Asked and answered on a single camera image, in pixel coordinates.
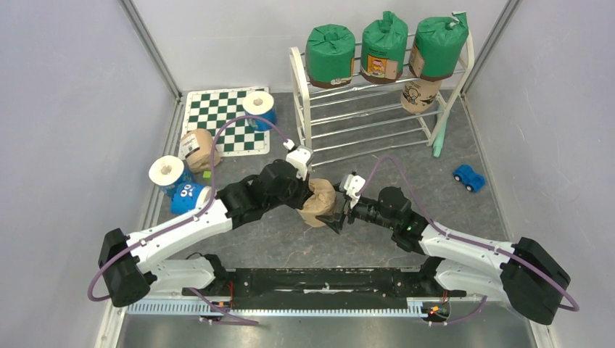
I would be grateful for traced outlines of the brown roll with cartoon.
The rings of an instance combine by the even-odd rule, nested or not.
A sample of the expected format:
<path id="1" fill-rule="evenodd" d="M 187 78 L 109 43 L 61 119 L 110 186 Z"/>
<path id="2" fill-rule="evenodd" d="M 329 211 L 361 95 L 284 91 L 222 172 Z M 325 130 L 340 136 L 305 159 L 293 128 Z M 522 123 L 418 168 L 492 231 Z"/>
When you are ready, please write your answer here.
<path id="1" fill-rule="evenodd" d="M 309 189 L 313 195 L 297 210 L 304 222 L 313 228 L 325 227 L 326 224 L 317 219 L 321 215 L 330 215 L 336 204 L 336 192 L 330 181 L 322 178 L 310 179 Z"/>

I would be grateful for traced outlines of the brown roll with label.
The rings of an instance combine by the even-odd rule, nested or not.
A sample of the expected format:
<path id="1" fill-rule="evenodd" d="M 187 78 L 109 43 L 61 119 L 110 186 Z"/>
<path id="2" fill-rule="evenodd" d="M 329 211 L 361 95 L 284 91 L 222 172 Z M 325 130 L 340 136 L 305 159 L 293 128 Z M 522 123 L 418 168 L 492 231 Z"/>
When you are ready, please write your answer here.
<path id="1" fill-rule="evenodd" d="M 181 138 L 179 155 L 192 173 L 211 170 L 221 161 L 211 133 L 203 128 L 192 130 Z"/>

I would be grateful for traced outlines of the brown paper roll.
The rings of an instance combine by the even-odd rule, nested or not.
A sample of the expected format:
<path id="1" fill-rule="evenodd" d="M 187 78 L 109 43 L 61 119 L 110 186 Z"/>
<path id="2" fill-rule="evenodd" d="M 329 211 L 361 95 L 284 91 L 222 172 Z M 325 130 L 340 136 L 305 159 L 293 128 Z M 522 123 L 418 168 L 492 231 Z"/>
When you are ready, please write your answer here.
<path id="1" fill-rule="evenodd" d="M 401 105 L 411 114 L 421 114 L 430 108 L 440 90 L 442 81 L 412 80 L 405 83 L 401 94 Z"/>

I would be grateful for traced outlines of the green paper roll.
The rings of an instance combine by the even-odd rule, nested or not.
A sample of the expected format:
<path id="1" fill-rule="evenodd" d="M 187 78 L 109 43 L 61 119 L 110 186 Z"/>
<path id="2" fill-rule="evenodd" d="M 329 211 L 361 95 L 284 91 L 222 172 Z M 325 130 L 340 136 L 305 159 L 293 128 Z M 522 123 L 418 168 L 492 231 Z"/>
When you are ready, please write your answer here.
<path id="1" fill-rule="evenodd" d="M 363 31 L 360 74 L 375 84 L 393 83 L 403 74 L 408 25 L 394 12 L 384 11 Z"/>

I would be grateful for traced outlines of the green brown roll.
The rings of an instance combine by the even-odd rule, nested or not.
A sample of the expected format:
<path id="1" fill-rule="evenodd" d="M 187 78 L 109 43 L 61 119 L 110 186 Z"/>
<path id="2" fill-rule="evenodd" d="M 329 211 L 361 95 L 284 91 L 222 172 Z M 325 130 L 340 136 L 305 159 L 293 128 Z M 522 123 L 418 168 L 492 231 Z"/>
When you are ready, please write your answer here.
<path id="1" fill-rule="evenodd" d="M 469 36 L 467 14 L 427 17 L 417 25 L 408 66 L 422 80 L 439 81 L 450 77 Z"/>

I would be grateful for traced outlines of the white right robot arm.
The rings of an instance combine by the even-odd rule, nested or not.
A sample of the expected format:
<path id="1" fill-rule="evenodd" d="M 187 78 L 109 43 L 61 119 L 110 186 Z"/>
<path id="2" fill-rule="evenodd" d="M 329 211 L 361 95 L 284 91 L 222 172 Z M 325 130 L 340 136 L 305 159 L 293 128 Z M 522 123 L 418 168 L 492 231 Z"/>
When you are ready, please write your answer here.
<path id="1" fill-rule="evenodd" d="M 400 188 L 389 186 L 377 199 L 353 201 L 345 196 L 331 212 L 317 216 L 335 232 L 355 220 L 392 232 L 392 240 L 407 251 L 426 255 L 434 268 L 418 277 L 429 296 L 444 290 L 480 294 L 502 301 L 525 318 L 550 325 L 563 306 L 562 291 L 571 278 L 535 240 L 493 241 L 430 223 L 414 211 Z"/>

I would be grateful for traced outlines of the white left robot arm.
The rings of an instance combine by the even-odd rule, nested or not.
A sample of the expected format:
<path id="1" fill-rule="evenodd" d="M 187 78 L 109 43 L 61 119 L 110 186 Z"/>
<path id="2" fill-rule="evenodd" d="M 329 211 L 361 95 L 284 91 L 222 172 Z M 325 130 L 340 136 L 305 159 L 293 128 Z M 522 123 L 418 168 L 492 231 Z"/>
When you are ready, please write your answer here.
<path id="1" fill-rule="evenodd" d="M 216 194 L 204 189 L 206 204 L 166 223 L 130 234 L 119 228 L 107 232 L 98 261 L 107 298 L 115 307 L 125 307 L 148 294 L 180 294 L 188 288 L 222 294 L 228 276 L 216 256 L 195 260 L 172 256 L 206 238 L 258 221 L 281 205 L 302 208 L 312 194 L 309 165 L 309 161 L 278 159 Z"/>

